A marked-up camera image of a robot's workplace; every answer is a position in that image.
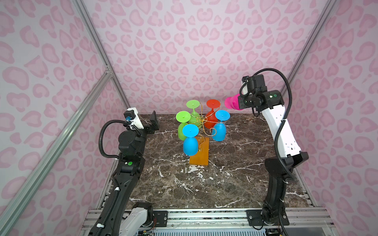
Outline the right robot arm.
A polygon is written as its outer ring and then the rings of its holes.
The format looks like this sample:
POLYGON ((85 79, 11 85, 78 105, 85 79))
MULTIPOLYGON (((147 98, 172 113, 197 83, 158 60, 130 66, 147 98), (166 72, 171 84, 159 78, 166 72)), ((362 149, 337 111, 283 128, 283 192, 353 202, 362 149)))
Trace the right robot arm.
POLYGON ((274 140, 275 157, 264 161, 269 183, 259 221, 264 225, 282 226, 286 187, 290 182, 297 181, 293 170, 307 161, 309 155, 301 150, 293 135, 287 121, 290 106, 285 106, 281 93, 268 90, 262 74, 244 76, 242 82, 239 108, 251 108, 255 117, 263 115, 274 140))

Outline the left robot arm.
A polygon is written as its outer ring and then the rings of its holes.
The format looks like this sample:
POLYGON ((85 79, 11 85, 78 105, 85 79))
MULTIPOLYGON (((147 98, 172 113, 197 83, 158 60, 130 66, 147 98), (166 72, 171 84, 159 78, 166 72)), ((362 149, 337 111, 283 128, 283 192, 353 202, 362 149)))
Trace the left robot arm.
POLYGON ((99 133, 98 148, 105 158, 118 159, 118 165, 111 175, 113 188, 105 206, 91 228, 90 236, 134 236, 140 228, 155 225, 153 207, 151 203, 136 203, 127 217, 125 209, 130 196, 139 181, 145 165, 143 157, 147 136, 159 130, 159 123, 155 112, 150 116, 150 122, 143 125, 135 108, 124 112, 124 120, 110 120, 106 122, 99 133), (103 137, 111 124, 122 124, 126 130, 118 138, 118 155, 110 155, 104 151, 103 137))

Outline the magenta wine glass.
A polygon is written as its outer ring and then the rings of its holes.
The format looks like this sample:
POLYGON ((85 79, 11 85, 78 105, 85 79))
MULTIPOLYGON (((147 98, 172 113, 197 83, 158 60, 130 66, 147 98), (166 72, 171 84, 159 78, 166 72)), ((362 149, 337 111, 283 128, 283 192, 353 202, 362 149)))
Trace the magenta wine glass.
POLYGON ((227 97, 224 102, 224 105, 226 106, 227 109, 234 109, 234 110, 241 111, 242 109, 239 107, 238 98, 239 98, 239 94, 227 97))

